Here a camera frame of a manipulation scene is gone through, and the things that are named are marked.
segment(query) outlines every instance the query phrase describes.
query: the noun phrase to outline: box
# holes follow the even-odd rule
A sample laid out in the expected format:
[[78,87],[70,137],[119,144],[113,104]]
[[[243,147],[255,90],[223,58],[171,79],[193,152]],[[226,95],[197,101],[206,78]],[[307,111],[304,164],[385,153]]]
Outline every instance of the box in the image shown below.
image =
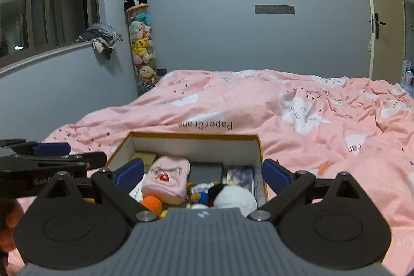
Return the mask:
[[156,153],[157,157],[178,155],[190,163],[221,163],[224,169],[253,166],[254,196],[258,207],[268,200],[262,180],[263,158],[257,135],[131,132],[114,151],[106,167],[115,171],[129,162],[136,152]]

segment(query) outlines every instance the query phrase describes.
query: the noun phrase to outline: door handle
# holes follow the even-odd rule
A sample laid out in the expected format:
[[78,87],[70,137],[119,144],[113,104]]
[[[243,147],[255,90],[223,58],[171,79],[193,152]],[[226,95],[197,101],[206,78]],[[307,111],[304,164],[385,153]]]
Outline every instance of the door handle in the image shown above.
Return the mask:
[[378,39],[379,38],[379,27],[380,27],[380,25],[386,26],[387,23],[385,23],[383,21],[380,21],[379,18],[378,18],[378,13],[376,13],[375,14],[375,39]]

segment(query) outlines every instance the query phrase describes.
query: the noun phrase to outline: window sill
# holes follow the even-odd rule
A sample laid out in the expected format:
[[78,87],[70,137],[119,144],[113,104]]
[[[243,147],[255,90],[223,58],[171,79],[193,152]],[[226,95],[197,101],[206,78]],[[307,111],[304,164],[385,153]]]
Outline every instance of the window sill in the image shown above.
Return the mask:
[[65,45],[65,46],[60,46],[60,47],[56,47],[55,49],[51,49],[49,51],[45,51],[45,52],[41,52],[41,53],[37,53],[34,55],[29,55],[27,57],[24,56],[24,54],[22,55],[22,59],[12,62],[6,66],[2,66],[2,59],[6,59],[8,58],[7,56],[5,56],[4,58],[0,58],[0,76],[4,75],[5,73],[9,72],[9,71],[13,71],[19,67],[22,66],[26,66],[27,64],[30,64],[32,62],[36,62],[38,60],[42,60],[44,58],[49,58],[50,56],[59,54],[59,53],[64,53],[64,52],[69,52],[69,51],[74,51],[76,49],[85,47],[85,46],[92,46],[92,42],[91,41],[85,41],[85,42],[78,42],[76,44],[70,44],[70,45]]

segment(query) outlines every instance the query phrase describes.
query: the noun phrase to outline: human hand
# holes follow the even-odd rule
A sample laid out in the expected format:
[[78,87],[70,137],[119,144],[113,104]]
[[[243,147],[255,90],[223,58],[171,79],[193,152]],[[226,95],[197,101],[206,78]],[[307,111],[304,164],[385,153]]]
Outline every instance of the human hand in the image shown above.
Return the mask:
[[13,238],[14,229],[24,212],[17,200],[9,204],[1,203],[0,212],[5,212],[5,214],[0,214],[0,216],[4,216],[4,224],[0,224],[0,250],[9,252],[16,248]]

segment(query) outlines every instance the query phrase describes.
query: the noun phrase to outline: beige door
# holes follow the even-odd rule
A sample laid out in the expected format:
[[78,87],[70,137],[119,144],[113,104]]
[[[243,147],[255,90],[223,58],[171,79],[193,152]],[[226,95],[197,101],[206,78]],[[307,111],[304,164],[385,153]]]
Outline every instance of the beige door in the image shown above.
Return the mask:
[[369,77],[391,84],[401,81],[405,56],[403,0],[370,0],[371,62]]

